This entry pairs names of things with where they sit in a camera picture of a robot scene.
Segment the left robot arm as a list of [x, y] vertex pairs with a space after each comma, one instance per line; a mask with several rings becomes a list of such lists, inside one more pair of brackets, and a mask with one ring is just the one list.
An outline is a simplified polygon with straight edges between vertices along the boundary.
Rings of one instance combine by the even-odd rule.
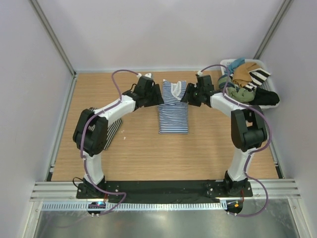
[[119, 96], [109, 105], [90, 111], [82, 111], [76, 125], [73, 141], [80, 150], [84, 162], [84, 184], [88, 193], [94, 198], [100, 198], [105, 192], [105, 176], [102, 170], [102, 152], [107, 143], [109, 126], [126, 114], [141, 107], [151, 107], [163, 104], [159, 84], [154, 82], [151, 73], [137, 74], [138, 82]]

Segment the blue white striped tank top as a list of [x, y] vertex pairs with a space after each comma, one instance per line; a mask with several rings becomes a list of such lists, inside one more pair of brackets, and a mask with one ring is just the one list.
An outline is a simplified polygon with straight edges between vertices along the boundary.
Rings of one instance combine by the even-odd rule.
[[187, 134], [188, 104], [181, 102], [187, 83], [172, 83], [166, 79], [162, 82], [163, 104], [158, 105], [160, 134]]

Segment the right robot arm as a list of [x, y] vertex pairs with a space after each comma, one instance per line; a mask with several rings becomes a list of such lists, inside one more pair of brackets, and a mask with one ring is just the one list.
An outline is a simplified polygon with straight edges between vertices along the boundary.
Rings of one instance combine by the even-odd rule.
[[236, 196], [247, 187], [248, 168], [257, 149], [267, 140], [264, 115], [259, 107], [250, 107], [215, 90], [209, 75], [196, 75], [197, 83], [189, 83], [181, 102], [199, 107], [205, 104], [231, 119], [231, 140], [234, 156], [225, 172], [223, 190]]

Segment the black white striped tank top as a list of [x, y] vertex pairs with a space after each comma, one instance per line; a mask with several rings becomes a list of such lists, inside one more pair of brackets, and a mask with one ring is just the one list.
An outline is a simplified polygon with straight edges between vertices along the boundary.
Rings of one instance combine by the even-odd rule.
[[[111, 125], [108, 126], [107, 135], [106, 135], [106, 143], [105, 143], [105, 146], [104, 146], [104, 150], [107, 150], [107, 148], [110, 146], [114, 136], [117, 134], [117, 132], [121, 128], [122, 124], [123, 124], [123, 120], [122, 119], [117, 119]], [[88, 126], [88, 128], [86, 130], [86, 136], [88, 136], [88, 134], [90, 132], [93, 132], [94, 128], [95, 128], [95, 123], [94, 122], [92, 124], [89, 124], [89, 126]]]

